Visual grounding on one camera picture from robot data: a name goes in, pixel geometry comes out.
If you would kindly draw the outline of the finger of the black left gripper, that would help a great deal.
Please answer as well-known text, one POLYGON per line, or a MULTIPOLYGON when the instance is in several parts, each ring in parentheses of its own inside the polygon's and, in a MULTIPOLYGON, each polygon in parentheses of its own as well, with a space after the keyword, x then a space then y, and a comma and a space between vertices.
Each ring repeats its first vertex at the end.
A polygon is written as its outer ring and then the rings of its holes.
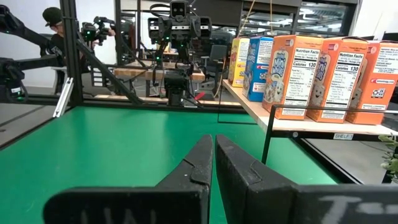
POLYGON ((188 49, 187 49, 187 36, 183 35, 180 42, 180 53, 182 61, 188 60, 188 49))
POLYGON ((172 48, 175 49, 178 56, 180 56, 180 33, 172 35, 172 48))

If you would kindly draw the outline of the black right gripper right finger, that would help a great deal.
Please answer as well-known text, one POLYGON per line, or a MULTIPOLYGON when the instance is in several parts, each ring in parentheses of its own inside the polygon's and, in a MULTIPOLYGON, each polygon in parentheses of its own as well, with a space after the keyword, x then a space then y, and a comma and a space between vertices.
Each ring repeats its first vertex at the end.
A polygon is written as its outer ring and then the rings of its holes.
POLYGON ((216 173, 228 223, 397 224, 397 187, 300 185, 222 134, 216 173))

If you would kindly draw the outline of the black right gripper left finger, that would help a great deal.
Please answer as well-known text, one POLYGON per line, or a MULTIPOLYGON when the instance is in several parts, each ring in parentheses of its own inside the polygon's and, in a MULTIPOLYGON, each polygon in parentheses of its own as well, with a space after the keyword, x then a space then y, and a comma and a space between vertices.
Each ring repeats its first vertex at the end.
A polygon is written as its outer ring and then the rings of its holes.
POLYGON ((204 135, 153 187, 74 187, 45 203, 45 223, 208 223, 213 139, 204 135))

